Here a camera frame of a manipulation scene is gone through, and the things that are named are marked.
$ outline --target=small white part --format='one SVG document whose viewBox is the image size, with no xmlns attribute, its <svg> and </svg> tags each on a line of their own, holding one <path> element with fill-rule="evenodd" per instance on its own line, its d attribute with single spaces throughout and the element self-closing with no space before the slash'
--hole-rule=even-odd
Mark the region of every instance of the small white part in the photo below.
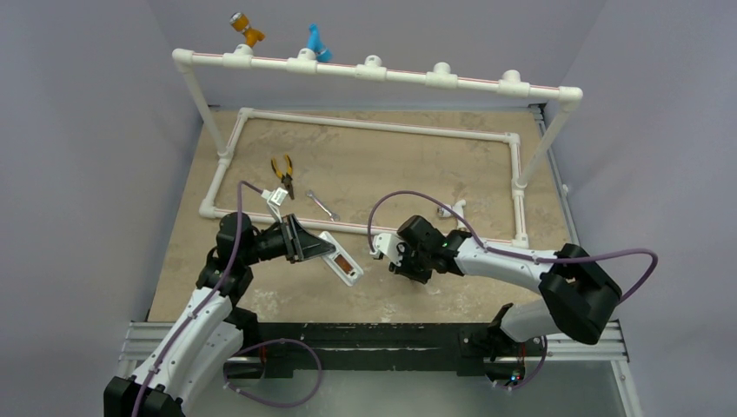
<svg viewBox="0 0 737 417">
<path fill-rule="evenodd" d="M 453 209 L 453 211 L 456 212 L 458 216 L 460 216 L 463 220 L 466 219 L 466 217 L 463 214 L 463 208 L 466 207 L 466 200 L 459 200 L 455 202 L 455 204 L 453 204 L 452 206 L 450 204 L 448 204 L 448 206 L 451 209 Z M 443 219 L 446 219 L 452 216 L 452 214 L 449 211 L 447 211 L 444 207 L 441 207 L 441 206 L 438 206 L 437 214 Z M 466 225 L 457 219 L 456 219 L 455 228 L 457 228 L 458 230 L 467 230 Z"/>
<path fill-rule="evenodd" d="M 233 51 L 236 55 L 251 55 L 253 56 L 253 50 L 250 46 L 248 46 L 245 43 L 241 43 L 238 46 L 236 46 L 236 50 Z"/>
<path fill-rule="evenodd" d="M 366 61 L 363 62 L 367 67 L 381 67 L 382 59 L 377 55 L 366 56 Z"/>
<path fill-rule="evenodd" d="M 322 232 L 319 237 L 335 246 L 335 252 L 321 256 L 322 260 L 346 285 L 353 287 L 363 277 L 363 269 L 330 233 Z"/>
<path fill-rule="evenodd" d="M 309 48 L 302 48 L 297 58 L 287 60 L 287 71 L 300 74 L 317 74 L 315 52 Z"/>
<path fill-rule="evenodd" d="M 501 79 L 504 81 L 509 81 L 511 83 L 519 83 L 520 81 L 522 81 L 520 71 L 516 69 L 504 71 L 504 74 L 501 75 Z"/>
<path fill-rule="evenodd" d="M 380 259 L 384 255 L 396 266 L 401 266 L 402 253 L 399 252 L 398 247 L 402 242 L 404 241 L 393 233 L 380 233 L 374 236 L 374 252 L 371 253 L 371 256 L 374 259 Z"/>
<path fill-rule="evenodd" d="M 450 73 L 450 65 L 437 63 L 431 72 L 425 75 L 425 85 L 437 89 L 457 89 L 458 75 Z"/>
<path fill-rule="evenodd" d="M 530 85 L 521 81 L 519 71 L 510 69 L 502 74 L 498 92 L 503 96 L 525 98 L 529 96 Z"/>
<path fill-rule="evenodd" d="M 382 59 L 376 55 L 366 56 L 363 64 L 355 66 L 355 78 L 369 81 L 387 81 L 387 69 L 382 67 Z"/>
<path fill-rule="evenodd" d="M 289 192 L 281 187 L 274 191 L 265 189 L 261 193 L 261 197 L 266 200 L 266 207 L 269 209 L 269 213 L 275 222 L 282 222 L 282 212 L 279 208 L 282 206 L 284 199 L 287 198 L 287 195 L 289 195 Z"/>
</svg>

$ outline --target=pvc pipe elbow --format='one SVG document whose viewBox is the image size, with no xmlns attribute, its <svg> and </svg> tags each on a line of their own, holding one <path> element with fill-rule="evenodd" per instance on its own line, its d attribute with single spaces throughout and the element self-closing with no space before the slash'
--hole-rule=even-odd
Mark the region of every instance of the pvc pipe elbow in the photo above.
<svg viewBox="0 0 737 417">
<path fill-rule="evenodd" d="M 199 213 L 202 217 L 207 219 L 215 218 L 215 203 L 207 199 L 200 203 Z"/>
<path fill-rule="evenodd" d="M 561 102 L 561 110 L 571 112 L 578 109 L 583 98 L 583 91 L 578 87 L 558 87 L 558 100 Z"/>
<path fill-rule="evenodd" d="M 192 56 L 195 54 L 193 50 L 183 50 L 177 48 L 171 51 L 171 57 L 174 58 L 176 69 L 182 74 L 192 71 Z"/>
</svg>

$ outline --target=pvc pipe frame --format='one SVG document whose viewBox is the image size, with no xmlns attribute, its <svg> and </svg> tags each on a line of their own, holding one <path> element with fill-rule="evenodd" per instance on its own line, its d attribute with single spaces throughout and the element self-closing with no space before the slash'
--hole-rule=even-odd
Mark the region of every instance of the pvc pipe frame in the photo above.
<svg viewBox="0 0 737 417">
<path fill-rule="evenodd" d="M 250 118 L 261 118 L 283 122 L 302 122 L 309 124 L 320 124 L 326 126 L 337 126 L 355 129 L 371 129 L 387 132 L 400 132 L 430 136 L 444 136 L 458 139 L 482 140 L 491 142 L 504 142 L 510 148 L 512 162 L 512 200 L 515 212 L 515 238 L 511 241 L 487 239 L 490 242 L 507 243 L 519 248 L 528 248 L 528 234 L 525 224 L 524 189 L 530 177 L 544 160 L 553 140 L 561 131 L 570 114 L 578 107 L 582 98 L 581 89 L 576 87 L 543 87 L 523 83 L 519 72 L 509 70 L 504 73 L 499 81 L 483 80 L 476 78 L 458 77 L 450 74 L 446 63 L 438 63 L 435 69 L 428 73 L 400 71 L 386 69 L 381 66 L 381 59 L 377 56 L 369 56 L 365 65 L 344 65 L 334 63 L 318 63 L 309 54 L 300 53 L 297 58 L 279 59 L 253 56 L 253 51 L 245 46 L 239 45 L 233 54 L 202 54 L 192 50 L 177 49 L 172 52 L 176 67 L 184 76 L 189 93 L 195 101 L 195 105 L 203 118 L 204 126 L 213 137 L 217 154 L 220 156 L 217 170 L 213 181 L 209 186 L 207 195 L 200 204 L 199 213 L 203 217 L 221 218 L 232 210 L 225 210 L 215 206 L 215 198 L 225 177 L 225 172 L 233 161 L 236 145 L 240 139 L 243 125 Z M 230 135 L 228 142 L 222 139 L 220 130 L 215 125 L 212 113 L 202 93 L 202 89 L 196 80 L 192 67 L 194 65 L 218 66 L 226 68 L 250 69 L 261 68 L 267 70 L 286 70 L 303 74 L 322 74 L 333 76 L 351 76 L 357 79 L 369 81 L 392 81 L 398 83 L 418 83 L 429 87 L 443 89 L 474 89 L 479 91 L 493 92 L 502 96 L 512 97 L 537 97 L 561 102 L 561 110 L 555 116 L 550 126 L 542 137 L 533 157 L 528 165 L 522 169 L 520 158 L 520 137 L 516 133 L 494 133 L 465 129 L 432 128 L 428 126 L 408 125 L 388 122 L 370 122 L 337 117 L 308 116 L 277 111 L 256 110 L 242 108 L 238 112 L 236 125 Z M 271 215 L 261 213 L 247 213 L 253 222 L 272 223 Z M 366 235 L 366 225 L 328 222 L 312 219 L 300 219 L 300 223 L 306 228 L 317 228 L 320 230 L 336 231 Z M 383 232 L 395 232 L 394 228 L 372 227 L 372 232 L 378 234 Z"/>
</svg>

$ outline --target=beige tabletop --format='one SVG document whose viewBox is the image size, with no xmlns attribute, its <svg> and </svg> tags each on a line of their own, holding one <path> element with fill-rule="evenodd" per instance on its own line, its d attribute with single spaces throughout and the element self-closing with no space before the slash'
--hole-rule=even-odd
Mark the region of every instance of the beige tabletop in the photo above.
<svg viewBox="0 0 737 417">
<path fill-rule="evenodd" d="M 403 122 L 428 126 L 516 132 L 521 136 L 523 166 L 540 135 L 528 112 L 315 112 L 326 116 Z M 215 113 L 227 138 L 235 111 Z M 397 189 L 413 189 L 452 203 L 468 202 L 465 216 L 482 237 L 511 239 L 514 213 L 510 191 L 509 147 L 503 143 L 335 128 L 293 122 L 248 120 L 236 157 L 216 198 L 222 209 L 236 208 L 239 180 L 274 189 L 279 180 L 270 158 L 294 163 L 294 201 L 282 214 L 328 220 L 305 196 L 308 189 L 343 221 L 365 223 L 374 203 Z M 163 270 L 150 310 L 150 321 L 174 321 L 195 288 L 205 255 L 215 246 L 218 221 L 197 213 L 217 165 L 215 144 L 203 130 L 169 241 Z M 243 191 L 246 211 L 266 213 L 264 200 Z M 526 216 L 531 248 L 558 249 L 568 232 L 548 166 L 541 166 L 526 190 Z M 411 215 L 423 215 L 441 231 L 455 220 L 439 219 L 435 206 L 414 196 L 397 196 L 379 209 L 374 224 L 396 228 Z M 259 314 L 260 321 L 445 322 L 490 321 L 508 302 L 537 297 L 525 289 L 475 276 L 434 274 L 427 285 L 388 271 L 388 261 L 375 261 L 366 236 L 333 233 L 360 263 L 365 276 L 346 286 L 319 259 L 289 264 L 283 259 L 253 267 L 254 280 L 238 304 Z"/>
</svg>

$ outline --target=white wall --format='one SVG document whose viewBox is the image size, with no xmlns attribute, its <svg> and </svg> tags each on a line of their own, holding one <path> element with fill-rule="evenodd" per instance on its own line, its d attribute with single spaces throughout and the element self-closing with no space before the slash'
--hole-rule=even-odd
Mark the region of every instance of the white wall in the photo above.
<svg viewBox="0 0 737 417">
<path fill-rule="evenodd" d="M 335 63 L 380 56 L 398 70 L 450 63 L 461 76 L 559 85 L 605 0 L 149 0 L 175 48 L 230 52 L 242 42 L 228 20 L 244 12 L 266 39 L 257 55 L 296 56 L 317 23 Z M 526 102 L 473 91 L 429 90 L 396 83 L 299 76 L 266 70 L 199 71 L 209 103 L 228 107 L 488 108 Z"/>
<path fill-rule="evenodd" d="M 196 112 L 142 0 L 3 2 L 0 50 L 0 415 L 101 415 Z"/>
<path fill-rule="evenodd" d="M 648 416 L 737 415 L 737 3 L 608 0 L 564 79 L 554 146 L 582 244 L 646 246 L 622 327 Z M 605 262 L 624 288 L 645 260 Z"/>
</svg>

